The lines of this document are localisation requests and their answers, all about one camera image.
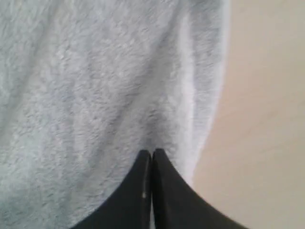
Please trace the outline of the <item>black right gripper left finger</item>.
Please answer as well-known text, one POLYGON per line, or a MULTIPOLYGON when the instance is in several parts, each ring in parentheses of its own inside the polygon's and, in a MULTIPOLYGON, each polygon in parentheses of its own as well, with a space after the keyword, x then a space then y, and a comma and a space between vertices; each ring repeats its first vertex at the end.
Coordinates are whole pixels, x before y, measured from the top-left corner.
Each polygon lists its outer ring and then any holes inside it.
POLYGON ((119 187, 74 229, 148 229, 151 215, 151 155, 141 150, 119 187))

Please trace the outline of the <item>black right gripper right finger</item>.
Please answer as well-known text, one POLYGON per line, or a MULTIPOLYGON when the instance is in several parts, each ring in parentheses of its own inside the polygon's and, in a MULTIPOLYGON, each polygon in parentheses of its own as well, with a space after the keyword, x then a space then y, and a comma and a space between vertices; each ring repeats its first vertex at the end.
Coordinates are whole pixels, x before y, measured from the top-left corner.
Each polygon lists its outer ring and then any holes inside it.
POLYGON ((152 157, 152 205, 157 229, 239 229, 179 175, 163 149, 152 157))

